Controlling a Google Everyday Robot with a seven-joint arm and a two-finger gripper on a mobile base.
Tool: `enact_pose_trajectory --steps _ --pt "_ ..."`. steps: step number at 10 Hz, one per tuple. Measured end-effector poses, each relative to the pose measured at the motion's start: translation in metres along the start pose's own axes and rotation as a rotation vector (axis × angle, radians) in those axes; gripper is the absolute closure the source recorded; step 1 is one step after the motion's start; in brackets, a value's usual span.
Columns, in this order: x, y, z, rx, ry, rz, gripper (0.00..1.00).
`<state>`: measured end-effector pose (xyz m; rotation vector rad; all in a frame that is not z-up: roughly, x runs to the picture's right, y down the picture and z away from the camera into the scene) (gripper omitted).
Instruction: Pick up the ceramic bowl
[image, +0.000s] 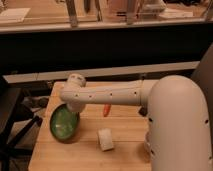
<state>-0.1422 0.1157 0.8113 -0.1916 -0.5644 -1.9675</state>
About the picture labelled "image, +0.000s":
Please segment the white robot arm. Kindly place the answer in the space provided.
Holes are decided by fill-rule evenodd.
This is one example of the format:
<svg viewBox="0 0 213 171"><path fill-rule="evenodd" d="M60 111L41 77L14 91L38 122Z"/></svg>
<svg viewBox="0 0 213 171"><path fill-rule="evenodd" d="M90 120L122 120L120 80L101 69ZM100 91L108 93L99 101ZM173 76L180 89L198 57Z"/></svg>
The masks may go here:
<svg viewBox="0 0 213 171"><path fill-rule="evenodd" d="M145 107L151 171L213 171L207 101L201 88L187 77L172 75L88 87L83 76L72 74L60 98L74 112L87 104Z"/></svg>

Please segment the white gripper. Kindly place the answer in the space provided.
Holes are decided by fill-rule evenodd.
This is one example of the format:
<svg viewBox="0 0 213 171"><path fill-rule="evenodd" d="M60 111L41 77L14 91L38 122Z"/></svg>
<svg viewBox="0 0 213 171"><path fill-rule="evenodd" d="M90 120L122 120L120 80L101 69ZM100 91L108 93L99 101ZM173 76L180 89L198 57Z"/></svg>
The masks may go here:
<svg viewBox="0 0 213 171"><path fill-rule="evenodd" d="M68 77L66 83L66 90L68 91L68 108L72 112L81 113L84 108L85 104L83 102L77 101L79 97L79 91L86 86L86 79L80 74L71 74Z"/></svg>

